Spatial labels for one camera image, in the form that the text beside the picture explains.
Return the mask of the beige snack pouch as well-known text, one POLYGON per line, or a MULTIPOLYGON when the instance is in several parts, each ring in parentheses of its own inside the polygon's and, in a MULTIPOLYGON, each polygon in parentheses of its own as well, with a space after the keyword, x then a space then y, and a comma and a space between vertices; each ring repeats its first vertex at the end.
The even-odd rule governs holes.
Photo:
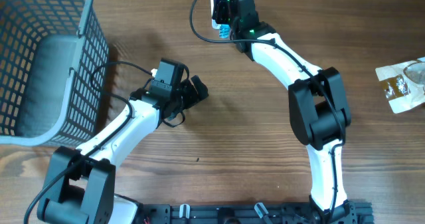
POLYGON ((424 57, 375 69, 395 114, 424 104, 424 57))

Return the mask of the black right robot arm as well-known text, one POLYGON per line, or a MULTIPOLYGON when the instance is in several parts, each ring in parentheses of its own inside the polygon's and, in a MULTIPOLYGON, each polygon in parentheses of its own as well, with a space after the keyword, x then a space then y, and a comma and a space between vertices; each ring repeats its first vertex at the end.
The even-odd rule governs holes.
POLYGON ((271 25, 260 20, 254 0, 211 0, 211 6, 222 41, 234 43, 288 90, 290 125, 307 148, 313 181, 310 201, 320 221, 333 223, 346 217, 349 201, 341 154, 351 113, 341 75, 291 50, 271 25))

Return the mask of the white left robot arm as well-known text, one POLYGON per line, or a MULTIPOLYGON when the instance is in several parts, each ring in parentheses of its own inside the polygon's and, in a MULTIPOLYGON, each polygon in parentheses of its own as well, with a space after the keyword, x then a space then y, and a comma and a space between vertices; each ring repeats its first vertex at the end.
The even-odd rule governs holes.
POLYGON ((209 95, 199 77, 156 76, 132 92, 122 113, 91 140, 52 155, 35 199, 45 223, 143 223, 143 205, 115 193, 116 172, 132 150, 161 124, 209 95))

